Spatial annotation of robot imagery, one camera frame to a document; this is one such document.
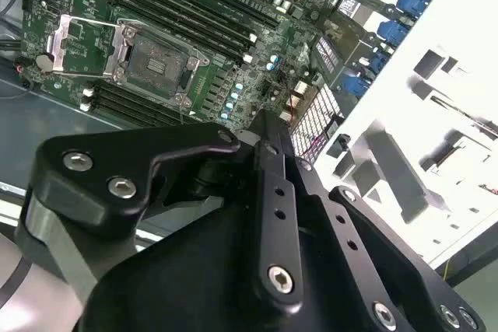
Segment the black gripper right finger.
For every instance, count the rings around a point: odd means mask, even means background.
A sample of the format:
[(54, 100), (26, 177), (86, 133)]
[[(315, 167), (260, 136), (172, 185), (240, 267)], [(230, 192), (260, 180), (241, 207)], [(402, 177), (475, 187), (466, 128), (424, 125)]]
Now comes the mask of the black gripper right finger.
[(348, 187), (326, 191), (313, 166), (295, 155), (289, 126), (278, 120), (288, 176), (303, 213), (330, 251), (344, 286), (352, 331), (484, 331), (482, 318)]

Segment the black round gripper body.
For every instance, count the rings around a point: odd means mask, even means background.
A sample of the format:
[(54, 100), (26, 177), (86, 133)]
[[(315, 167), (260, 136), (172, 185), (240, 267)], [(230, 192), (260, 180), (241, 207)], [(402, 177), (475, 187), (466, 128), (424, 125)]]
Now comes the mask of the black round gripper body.
[[(119, 264), (94, 289), (86, 331), (352, 331), (345, 287), (315, 224), (298, 205), (300, 229), (279, 258), (260, 264), (253, 219), (214, 212)], [(282, 264), (296, 245), (296, 271)]]

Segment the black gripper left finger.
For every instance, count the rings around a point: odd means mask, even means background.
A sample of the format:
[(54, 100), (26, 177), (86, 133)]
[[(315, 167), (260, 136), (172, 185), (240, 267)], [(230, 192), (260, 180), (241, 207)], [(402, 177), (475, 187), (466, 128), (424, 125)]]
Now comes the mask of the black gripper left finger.
[(219, 197), (220, 208), (169, 235), (221, 250), (221, 221), (249, 211), (255, 295), (275, 304), (302, 299), (302, 268), (286, 122), (269, 110), (249, 142), (212, 123), (50, 138), (37, 149), (17, 232), (36, 262), (49, 260), (87, 302), (111, 269), (135, 254), (139, 223), (188, 202)]

